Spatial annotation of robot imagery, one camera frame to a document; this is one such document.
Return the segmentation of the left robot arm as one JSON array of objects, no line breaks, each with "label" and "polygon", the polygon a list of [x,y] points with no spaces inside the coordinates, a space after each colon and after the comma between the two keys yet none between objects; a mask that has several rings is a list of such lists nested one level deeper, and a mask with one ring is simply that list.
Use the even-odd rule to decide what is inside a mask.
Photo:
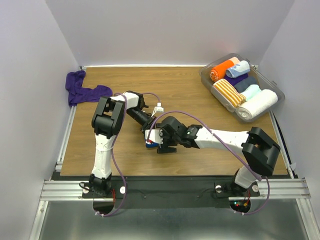
[{"label": "left robot arm", "polygon": [[144,95],[126,91],[118,96],[102,96],[92,117],[91,126],[95,134],[94,165],[89,176],[88,188],[100,197],[106,197],[112,189],[111,158],[115,140],[120,133],[126,115],[138,124],[144,133],[155,120],[150,113]]}]

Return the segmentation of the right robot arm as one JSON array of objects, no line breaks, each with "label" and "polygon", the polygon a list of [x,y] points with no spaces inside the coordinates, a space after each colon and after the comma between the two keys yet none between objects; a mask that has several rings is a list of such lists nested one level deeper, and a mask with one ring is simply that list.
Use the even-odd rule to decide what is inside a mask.
[{"label": "right robot arm", "polygon": [[177,145],[231,152],[243,165],[230,182],[231,192],[235,195],[242,195],[263,177],[272,176],[281,150],[259,127],[249,131],[215,130],[204,124],[185,126],[173,116],[155,124],[146,138],[159,145],[158,153],[175,152]]}]

